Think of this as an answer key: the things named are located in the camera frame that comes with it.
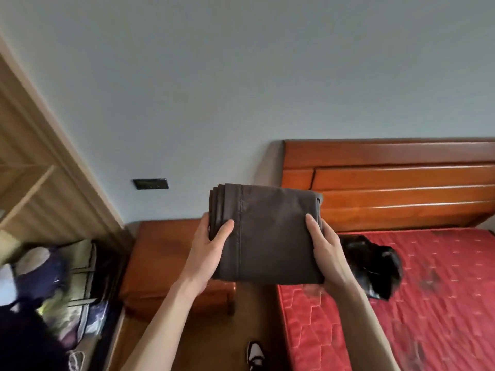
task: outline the plastic bag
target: plastic bag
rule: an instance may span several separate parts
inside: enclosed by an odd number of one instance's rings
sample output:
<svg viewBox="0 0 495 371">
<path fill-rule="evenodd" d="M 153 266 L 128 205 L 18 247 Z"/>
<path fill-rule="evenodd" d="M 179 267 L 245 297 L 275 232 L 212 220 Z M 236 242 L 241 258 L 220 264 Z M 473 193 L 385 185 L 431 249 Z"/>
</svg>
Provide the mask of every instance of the plastic bag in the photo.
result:
<svg viewBox="0 0 495 371">
<path fill-rule="evenodd" d="M 402 262 L 397 252 L 363 235 L 339 237 L 350 269 L 366 295 L 388 301 L 402 281 Z"/>
</svg>

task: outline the wooden floor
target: wooden floor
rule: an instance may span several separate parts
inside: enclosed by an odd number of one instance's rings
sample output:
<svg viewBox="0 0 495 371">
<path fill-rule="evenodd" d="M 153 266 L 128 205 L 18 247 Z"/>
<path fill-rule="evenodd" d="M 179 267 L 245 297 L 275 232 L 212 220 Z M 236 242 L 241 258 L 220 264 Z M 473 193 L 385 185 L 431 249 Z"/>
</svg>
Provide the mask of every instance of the wooden floor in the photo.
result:
<svg viewBox="0 0 495 371">
<path fill-rule="evenodd" d="M 146 325 L 126 318 L 111 371 L 124 364 Z M 189 318 L 173 370 L 247 370 L 245 350 L 252 339 L 263 344 L 270 371 L 290 370 L 274 286 L 238 284 L 236 313 L 232 317 L 219 314 Z"/>
</svg>

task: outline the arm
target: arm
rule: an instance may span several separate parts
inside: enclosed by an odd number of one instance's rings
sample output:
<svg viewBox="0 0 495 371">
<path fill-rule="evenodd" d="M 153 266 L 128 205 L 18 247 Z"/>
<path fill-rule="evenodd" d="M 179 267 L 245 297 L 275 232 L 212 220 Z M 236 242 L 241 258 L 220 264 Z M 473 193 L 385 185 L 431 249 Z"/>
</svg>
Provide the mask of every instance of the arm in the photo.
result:
<svg viewBox="0 0 495 371">
<path fill-rule="evenodd" d="M 222 225 L 213 241 L 208 239 L 208 214 L 201 218 L 186 265 L 146 328 L 122 371 L 169 371 L 194 299 L 206 288 L 220 262 L 223 245 L 234 221 Z"/>
<path fill-rule="evenodd" d="M 352 370 L 399 371 L 387 337 L 345 260 L 339 236 L 325 220 L 322 233 L 311 215 L 306 215 L 306 226 L 325 290 L 337 303 Z"/>
</svg>

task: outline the black and white sneaker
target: black and white sneaker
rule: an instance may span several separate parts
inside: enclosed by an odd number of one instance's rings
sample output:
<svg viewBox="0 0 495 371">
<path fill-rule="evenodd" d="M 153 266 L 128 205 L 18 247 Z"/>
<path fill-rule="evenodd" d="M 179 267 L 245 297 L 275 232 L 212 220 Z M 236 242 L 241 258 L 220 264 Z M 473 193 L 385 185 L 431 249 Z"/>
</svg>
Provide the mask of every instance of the black and white sneaker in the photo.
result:
<svg viewBox="0 0 495 371">
<path fill-rule="evenodd" d="M 265 369 L 265 354 L 259 341 L 250 341 L 247 345 L 246 358 L 250 371 L 263 371 Z"/>
</svg>

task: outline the red mattress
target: red mattress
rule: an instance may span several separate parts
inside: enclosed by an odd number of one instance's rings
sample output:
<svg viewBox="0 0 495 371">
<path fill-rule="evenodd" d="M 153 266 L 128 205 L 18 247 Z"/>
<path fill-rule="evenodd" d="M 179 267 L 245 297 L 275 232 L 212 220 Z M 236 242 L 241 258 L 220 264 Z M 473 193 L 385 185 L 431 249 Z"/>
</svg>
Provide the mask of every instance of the red mattress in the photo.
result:
<svg viewBox="0 0 495 371">
<path fill-rule="evenodd" d="M 495 370 L 495 237 L 479 229 L 361 234 L 402 258 L 398 291 L 370 301 L 401 369 Z M 309 290 L 278 286 L 293 370 L 350 370 L 334 301 Z"/>
</svg>

